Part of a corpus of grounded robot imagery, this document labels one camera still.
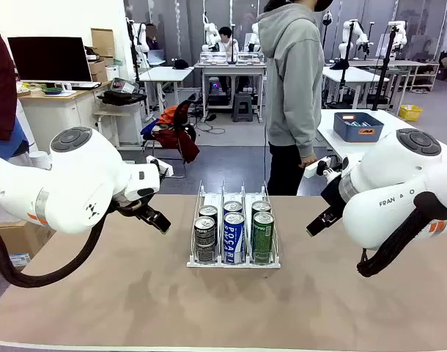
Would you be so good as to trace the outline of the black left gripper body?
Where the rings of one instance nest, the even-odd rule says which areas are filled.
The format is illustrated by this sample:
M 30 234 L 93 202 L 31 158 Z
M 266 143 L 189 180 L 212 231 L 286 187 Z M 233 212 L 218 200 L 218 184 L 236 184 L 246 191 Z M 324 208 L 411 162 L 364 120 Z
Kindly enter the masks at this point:
M 116 200 L 112 200 L 112 209 L 118 211 L 120 214 L 126 217 L 136 217 L 138 219 L 149 218 L 149 201 L 152 199 L 152 195 L 139 198 L 129 204 L 121 203 Z

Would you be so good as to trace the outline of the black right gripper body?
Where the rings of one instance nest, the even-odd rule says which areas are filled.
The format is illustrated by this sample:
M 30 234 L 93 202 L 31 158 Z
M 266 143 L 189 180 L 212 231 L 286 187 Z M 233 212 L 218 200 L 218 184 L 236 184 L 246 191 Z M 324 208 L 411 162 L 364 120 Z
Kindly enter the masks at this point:
M 336 177 L 321 192 L 321 197 L 327 202 L 328 208 L 323 212 L 323 217 L 342 217 L 346 202 L 339 190 L 341 176 Z

